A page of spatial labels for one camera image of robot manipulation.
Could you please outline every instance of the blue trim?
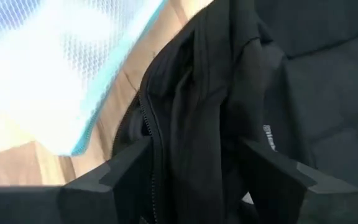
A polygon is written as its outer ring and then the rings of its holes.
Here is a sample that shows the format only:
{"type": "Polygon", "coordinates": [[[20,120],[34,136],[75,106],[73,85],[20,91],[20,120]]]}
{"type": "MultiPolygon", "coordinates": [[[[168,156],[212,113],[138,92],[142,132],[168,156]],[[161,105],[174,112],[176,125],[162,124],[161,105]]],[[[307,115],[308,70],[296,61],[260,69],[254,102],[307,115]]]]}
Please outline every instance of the blue trim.
{"type": "MultiPolygon", "coordinates": [[[[158,6],[158,8],[155,9],[154,13],[150,17],[149,21],[147,22],[147,25],[144,27],[144,30],[141,33],[141,35],[139,36],[139,38],[143,37],[149,31],[149,29],[152,27],[154,22],[157,20],[158,15],[160,14],[160,11],[163,9],[165,3],[166,3],[166,0],[162,0],[160,5],[158,6]]],[[[122,64],[125,62],[127,54],[131,51],[131,49],[133,48],[135,43],[136,43],[136,41],[127,40],[126,37],[124,36],[122,38],[122,40],[120,41],[120,44],[118,45],[118,47],[116,47],[114,50],[112,50],[111,57],[108,60],[108,62],[106,62],[106,64],[107,64],[106,68],[102,69],[99,74],[102,76],[103,75],[106,76],[106,74],[108,75],[108,74],[113,73],[114,75],[111,76],[111,80],[114,80],[116,78],[118,72],[120,71],[122,64]]],[[[88,124],[85,126],[85,130],[84,130],[82,136],[80,137],[79,141],[77,142],[76,146],[71,151],[71,154],[69,156],[80,155],[86,151],[86,149],[89,145],[89,142],[90,142],[92,130],[99,118],[101,108],[103,107],[104,102],[106,101],[107,97],[109,96],[109,92],[111,91],[111,83],[112,82],[110,82],[110,83],[96,82],[93,84],[93,87],[98,88],[99,91],[101,88],[104,88],[104,87],[106,89],[108,88],[108,90],[105,92],[104,96],[102,97],[102,100],[97,105],[96,110],[93,111],[93,114],[92,114],[91,118],[89,119],[88,124]]]]}

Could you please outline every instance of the white mesh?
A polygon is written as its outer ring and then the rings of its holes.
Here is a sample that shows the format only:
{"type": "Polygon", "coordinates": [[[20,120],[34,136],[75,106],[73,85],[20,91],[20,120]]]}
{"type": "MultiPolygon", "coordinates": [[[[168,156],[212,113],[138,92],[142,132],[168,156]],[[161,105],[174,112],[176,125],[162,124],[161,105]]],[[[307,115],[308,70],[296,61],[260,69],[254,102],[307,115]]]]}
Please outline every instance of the white mesh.
{"type": "Polygon", "coordinates": [[[0,110],[49,150],[83,152],[78,141],[162,2],[0,0],[0,110]]]}

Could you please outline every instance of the printed logo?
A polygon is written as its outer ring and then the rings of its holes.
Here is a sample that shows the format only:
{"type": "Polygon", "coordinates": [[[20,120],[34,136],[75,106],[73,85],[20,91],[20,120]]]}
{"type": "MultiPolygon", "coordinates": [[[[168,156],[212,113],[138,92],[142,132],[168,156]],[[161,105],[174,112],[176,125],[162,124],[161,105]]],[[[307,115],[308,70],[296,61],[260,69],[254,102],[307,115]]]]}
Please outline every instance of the printed logo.
{"type": "Polygon", "coordinates": [[[266,133],[270,147],[272,147],[273,151],[276,151],[276,145],[274,144],[272,129],[270,128],[270,125],[264,125],[264,131],[266,133]]]}

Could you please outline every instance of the wooden floor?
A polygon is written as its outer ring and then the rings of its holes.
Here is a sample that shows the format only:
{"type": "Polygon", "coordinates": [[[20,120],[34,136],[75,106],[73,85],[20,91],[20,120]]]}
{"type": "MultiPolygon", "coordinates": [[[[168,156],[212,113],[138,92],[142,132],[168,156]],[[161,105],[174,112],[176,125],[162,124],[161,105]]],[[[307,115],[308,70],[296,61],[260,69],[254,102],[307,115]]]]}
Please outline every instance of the wooden floor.
{"type": "Polygon", "coordinates": [[[82,156],[53,156],[0,115],[0,185],[61,185],[109,159],[116,128],[142,76],[162,47],[211,0],[169,0],[149,33],[138,42],[114,82],[82,156]]]}

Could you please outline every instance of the mesh laundry bag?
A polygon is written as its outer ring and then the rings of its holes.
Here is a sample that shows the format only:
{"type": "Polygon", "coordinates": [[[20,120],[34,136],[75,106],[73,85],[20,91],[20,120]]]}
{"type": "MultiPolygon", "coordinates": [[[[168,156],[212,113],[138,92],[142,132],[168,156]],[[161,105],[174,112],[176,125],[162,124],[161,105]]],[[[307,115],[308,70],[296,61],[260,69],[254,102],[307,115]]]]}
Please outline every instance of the mesh laundry bag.
{"type": "Polygon", "coordinates": [[[85,151],[99,109],[165,0],[0,0],[0,110],[59,155],[85,151]]]}

